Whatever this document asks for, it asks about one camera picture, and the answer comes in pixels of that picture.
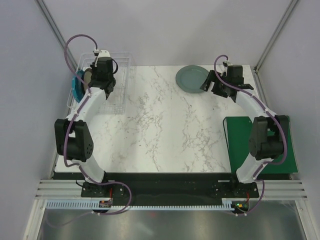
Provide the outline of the brown rimmed beige plate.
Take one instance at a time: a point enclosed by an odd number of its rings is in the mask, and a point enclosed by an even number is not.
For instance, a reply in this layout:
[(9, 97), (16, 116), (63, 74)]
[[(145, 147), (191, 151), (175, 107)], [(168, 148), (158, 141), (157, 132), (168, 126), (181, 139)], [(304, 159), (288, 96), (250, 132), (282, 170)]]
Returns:
[(84, 83), (88, 86), (89, 83), (91, 82), (91, 77), (92, 77), (92, 69), (91, 68), (87, 68), (85, 71), (84, 71), (84, 74), (83, 74), (83, 81)]

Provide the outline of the pale green ceramic plate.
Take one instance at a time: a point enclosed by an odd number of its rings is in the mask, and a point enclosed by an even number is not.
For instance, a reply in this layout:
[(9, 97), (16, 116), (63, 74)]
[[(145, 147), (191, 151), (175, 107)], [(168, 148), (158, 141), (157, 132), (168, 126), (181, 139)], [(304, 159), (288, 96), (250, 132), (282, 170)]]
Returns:
[(197, 65), (182, 67), (175, 75), (176, 84), (186, 93), (199, 94), (204, 92), (202, 84), (207, 79), (209, 71)]

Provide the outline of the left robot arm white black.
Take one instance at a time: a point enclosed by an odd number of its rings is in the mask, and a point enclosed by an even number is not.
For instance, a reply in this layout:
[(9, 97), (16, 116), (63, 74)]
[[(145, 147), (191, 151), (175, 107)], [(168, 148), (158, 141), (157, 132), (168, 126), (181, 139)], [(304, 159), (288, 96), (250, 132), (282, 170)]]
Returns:
[(105, 171), (93, 155), (94, 141), (89, 123), (114, 91), (113, 63), (110, 56), (96, 58), (91, 65), (91, 81), (84, 97), (72, 113), (54, 123), (56, 149), (63, 156), (64, 165), (67, 168), (78, 167), (88, 182), (97, 185), (103, 184)]

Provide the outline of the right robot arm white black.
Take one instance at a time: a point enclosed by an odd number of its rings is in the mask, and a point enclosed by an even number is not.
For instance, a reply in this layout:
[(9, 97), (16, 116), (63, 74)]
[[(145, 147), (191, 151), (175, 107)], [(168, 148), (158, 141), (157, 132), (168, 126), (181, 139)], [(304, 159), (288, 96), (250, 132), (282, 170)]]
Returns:
[(256, 95), (255, 89), (244, 82), (243, 67), (223, 63), (225, 70), (209, 71), (201, 89), (214, 95), (231, 98), (252, 122), (248, 139), (248, 156), (236, 170), (238, 182), (254, 182), (267, 165), (281, 165), (288, 155), (289, 117), (270, 110)]

